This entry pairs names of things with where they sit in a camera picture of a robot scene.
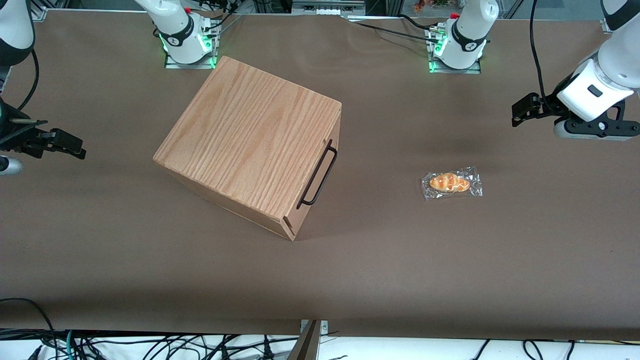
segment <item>wooden box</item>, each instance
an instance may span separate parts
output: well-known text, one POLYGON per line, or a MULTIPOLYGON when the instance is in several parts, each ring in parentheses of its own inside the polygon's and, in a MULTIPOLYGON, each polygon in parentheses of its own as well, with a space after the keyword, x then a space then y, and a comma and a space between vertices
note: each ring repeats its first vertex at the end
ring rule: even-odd
POLYGON ((293 240, 337 158, 341 109, 222 57, 154 161, 203 198, 293 240))

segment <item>wire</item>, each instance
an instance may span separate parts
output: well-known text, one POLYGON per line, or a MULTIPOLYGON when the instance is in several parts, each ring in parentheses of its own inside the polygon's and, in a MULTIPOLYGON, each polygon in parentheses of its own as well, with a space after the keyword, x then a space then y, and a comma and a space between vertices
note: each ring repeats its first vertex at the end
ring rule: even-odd
POLYGON ((522 349, 524 350, 524 353, 527 354, 527 356, 529 356, 529 359, 531 360, 544 360, 544 358, 542 358, 542 353, 540 352, 540 349, 538 348, 538 346, 536 345, 535 342, 533 342, 533 340, 525 340, 522 342, 522 349), (529 351, 527 350, 527 343, 531 343, 531 345, 533 345, 533 347, 536 349, 536 351, 538 352, 538 356, 540 357, 539 359, 536 359, 535 357, 531 356, 531 354, 529 353, 529 351))
POLYGON ((540 96, 542 96, 542 101, 545 105, 547 105, 547 107, 553 114, 556 114, 556 109, 551 108, 549 106, 549 102, 547 101, 547 95, 545 94, 545 85, 542 82, 542 69, 540 67, 540 60, 538 59, 538 52, 536 51, 536 42, 534 41, 533 18, 536 15, 537 5, 538 0, 533 0, 533 4, 531 5, 531 17, 529 18, 529 41, 531 43, 531 54, 533 55, 533 62, 536 64, 536 72, 538 73, 538 84, 540 86, 540 96))
POLYGON ((471 359, 471 360, 478 360, 480 359, 480 356, 482 355, 482 352, 484 351, 484 348, 486 348, 487 344, 489 344, 489 341, 491 341, 491 339, 487 339, 484 341, 484 343, 482 344, 482 346, 480 347, 480 350, 478 350, 478 353, 476 354, 476 356, 471 359))
MULTIPOLYGON (((53 339, 53 342, 56 342, 56 333, 53 330, 53 325, 51 324, 51 320, 49 320, 49 317, 47 316, 47 314, 44 312, 44 310, 38 305, 36 304, 35 301, 31 300, 31 299, 27 299, 24 297, 8 297, 8 298, 4 298, 4 299, 0 299, 0 302, 5 302, 5 301, 22 301, 22 302, 27 302, 28 304, 31 304, 31 306, 35 307, 36 310, 38 310, 38 312, 40 313, 40 315, 42 315, 42 318, 44 319, 44 321, 47 323, 47 326, 49 327, 49 331, 51 332, 51 338, 53 339)), ((59 358, 59 354, 58 354, 58 344, 56 344, 56 360, 58 360, 59 358)))
POLYGON ((209 30, 211 30, 211 29, 215 29, 215 28, 217 28, 218 26, 221 26, 221 25, 222 25, 222 23, 223 23, 225 20, 227 20, 231 15, 233 15, 233 12, 228 13, 228 14, 227 14, 227 16, 225 16, 225 17, 224 17, 224 18, 223 18, 219 23, 215 24, 214 26, 209 26, 208 28, 204 28, 204 31, 209 31, 209 30))
POLYGON ((236 21, 240 20, 240 18, 241 18, 242 16, 244 16, 244 15, 242 15, 242 14, 241 14, 241 15, 238 15, 238 17, 236 17, 236 18, 231 22, 231 24, 229 24, 226 28, 224 28, 224 29, 222 29, 222 31, 220 31, 220 35, 222 35, 222 33, 224 33, 228 28, 232 27, 232 26, 236 23, 236 21))
POLYGON ((40 79, 40 64, 38 63, 38 56, 36 55, 35 49, 31 50, 31 56, 33 57, 33 65, 35 67, 36 74, 35 74, 35 77, 33 78, 33 85, 31 85, 31 90, 27 94, 27 97, 24 98, 24 101, 22 102, 22 104, 18 106, 18 110, 22 110, 27 105, 29 100, 31 100, 33 93, 36 92, 36 88, 38 87, 38 80, 40 79))
MULTIPOLYGON (((573 348, 575 347, 575 341, 569 340, 569 342, 571 343, 571 346, 569 346, 569 351, 566 353, 565 360, 570 360, 571 359, 571 354, 573 353, 573 348)), ((531 359, 531 360, 544 360, 544 358, 542 357, 542 353, 540 352, 540 348, 538 348, 538 346, 536 345, 536 343, 533 340, 525 340, 525 341, 523 341, 522 342, 522 349, 524 350, 524 353, 527 354, 529 359, 531 359), (533 345, 533 347, 536 349, 536 352, 538 353, 539 359, 536 359, 535 357, 533 357, 529 353, 529 351, 527 350, 527 343, 531 343, 531 345, 533 345)))
POLYGON ((69 330, 67 333, 67 354, 70 360, 75 360, 73 353, 71 352, 71 333, 73 330, 69 330))
POLYGON ((379 28, 379 27, 373 26, 373 25, 362 24, 361 22, 356 22, 356 24, 364 26, 365 28, 371 28, 371 29, 376 29, 376 30, 380 30, 380 31, 386 31, 387 33, 401 35, 401 36, 408 37, 408 38, 416 38, 416 39, 423 40, 423 41, 428 41, 428 42, 438 42, 436 39, 426 38, 426 37, 419 37, 417 35, 410 35, 410 34, 400 33, 398 31, 393 31, 393 30, 389 30, 389 29, 383 29, 383 28, 379 28))
POLYGON ((573 353, 573 348, 575 347, 575 341, 569 340, 571 342, 571 346, 569 347, 569 352, 566 353, 566 360, 571 359, 571 354, 573 353))
POLYGON ((418 24, 417 22, 415 22, 412 18, 410 18, 409 16, 407 16, 407 15, 405 15, 405 14, 403 14, 403 13, 398 14, 398 17, 401 17, 401 18, 403 18, 403 19, 407 19, 407 20, 409 20, 409 22, 411 22, 411 24, 412 24, 413 26, 415 26, 416 28, 423 29, 423 30, 428 30, 431 26, 436 26, 436 25, 438 25, 438 23, 437 23, 437 22, 436 22, 435 24, 431 24, 431 25, 420 25, 420 24, 418 24))
POLYGON ((193 340, 196 340, 199 337, 200 337, 200 335, 196 335, 196 336, 192 337, 191 339, 188 339, 185 342, 183 342, 182 345, 180 345, 179 347, 174 348, 174 349, 169 349, 169 352, 166 353, 166 358, 169 359, 172 355, 174 355, 176 352, 178 352, 178 350, 180 350, 182 348, 186 348, 186 347, 184 347, 185 345, 187 345, 188 343, 192 342, 193 340))

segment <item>metal mounting plate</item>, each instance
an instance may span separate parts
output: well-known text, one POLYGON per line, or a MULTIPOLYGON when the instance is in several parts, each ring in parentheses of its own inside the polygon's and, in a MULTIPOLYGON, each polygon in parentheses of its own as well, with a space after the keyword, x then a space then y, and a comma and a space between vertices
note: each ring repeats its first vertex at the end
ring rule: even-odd
POLYGON ((205 27, 215 26, 214 29, 206 31, 203 35, 214 35, 213 38, 204 40, 205 45, 211 46, 211 52, 207 53, 202 59, 190 63, 183 64, 175 61, 168 53, 166 53, 164 59, 164 67, 166 69, 215 69, 218 62, 218 48, 220 47, 220 33, 222 32, 222 25, 219 25, 221 20, 213 20, 205 18, 205 27))
MULTIPOLYGON (((305 326, 307 326, 309 320, 301 320, 300 321, 300 334, 305 330, 305 326)), ((328 320, 320 320, 320 335, 327 335, 329 333, 329 321, 328 320)))
MULTIPOLYGON (((438 33, 430 30, 424 30, 426 38, 434 38, 439 40, 438 33)), ((441 72, 443 74, 480 74, 480 60, 476 60, 471 67, 467 69, 454 69, 445 65, 444 62, 434 55, 438 44, 427 41, 427 56, 429 58, 429 72, 441 72)))

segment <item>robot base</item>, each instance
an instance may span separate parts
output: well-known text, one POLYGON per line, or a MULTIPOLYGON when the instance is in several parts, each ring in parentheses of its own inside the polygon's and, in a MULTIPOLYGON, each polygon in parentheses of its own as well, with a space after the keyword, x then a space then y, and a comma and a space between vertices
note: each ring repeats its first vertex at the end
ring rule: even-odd
POLYGON ((203 33, 203 35, 213 36, 210 39, 204 39, 204 46, 210 47, 211 51, 205 54, 200 60, 190 63, 183 64, 175 61, 169 54, 166 49, 164 50, 166 56, 164 59, 164 67, 166 69, 215 69, 216 64, 218 63, 218 48, 220 47, 220 33, 222 32, 222 26, 220 25, 220 20, 213 19, 204 19, 205 27, 213 27, 215 28, 203 33))
POLYGON ((437 28, 432 26, 430 30, 424 30, 424 36, 426 38, 434 38, 439 41, 438 43, 426 42, 427 55, 429 57, 429 72, 441 72, 444 74, 480 74, 480 60, 476 60, 476 62, 467 69, 454 69, 445 65, 441 59, 434 55, 436 47, 442 45, 441 41, 443 33, 440 32, 439 29, 440 24, 438 24, 437 28))

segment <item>wood grain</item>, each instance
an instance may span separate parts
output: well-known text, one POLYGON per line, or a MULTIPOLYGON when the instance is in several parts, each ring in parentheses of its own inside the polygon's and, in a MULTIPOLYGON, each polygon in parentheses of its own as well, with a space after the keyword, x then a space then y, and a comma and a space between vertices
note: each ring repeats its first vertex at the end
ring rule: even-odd
MULTIPOLYGON (((338 101, 222 57, 154 161, 284 223, 341 108, 338 101)), ((258 222, 241 209, 229 210, 258 222)))

